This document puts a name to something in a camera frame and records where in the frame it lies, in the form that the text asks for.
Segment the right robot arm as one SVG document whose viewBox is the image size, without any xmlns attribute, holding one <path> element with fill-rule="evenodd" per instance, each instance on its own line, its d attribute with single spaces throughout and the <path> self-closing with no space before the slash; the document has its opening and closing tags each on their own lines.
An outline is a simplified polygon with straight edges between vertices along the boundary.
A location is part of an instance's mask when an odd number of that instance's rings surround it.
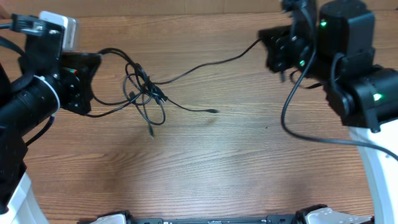
<svg viewBox="0 0 398 224">
<path fill-rule="evenodd" d="M 349 215 L 324 204 L 298 210 L 284 223 L 397 222 L 397 71 L 374 63 L 375 15 L 362 1 L 282 1 L 292 23 L 260 30 L 266 67 L 299 72 L 317 81 L 349 139 L 324 143 L 356 146 L 374 213 Z"/>
</svg>

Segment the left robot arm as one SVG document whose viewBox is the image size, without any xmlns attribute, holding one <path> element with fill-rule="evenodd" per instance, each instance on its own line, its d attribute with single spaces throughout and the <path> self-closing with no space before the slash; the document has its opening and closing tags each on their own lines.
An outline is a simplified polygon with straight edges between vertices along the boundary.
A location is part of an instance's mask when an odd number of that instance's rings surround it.
<svg viewBox="0 0 398 224">
<path fill-rule="evenodd" d="M 63 28 L 27 35 L 25 49 L 5 38 L 1 44 L 21 54 L 23 76 L 1 87 L 1 223 L 47 223 L 24 163 L 29 144 L 52 125 L 63 108 L 90 112 L 90 82 L 101 55 L 65 53 Z"/>
</svg>

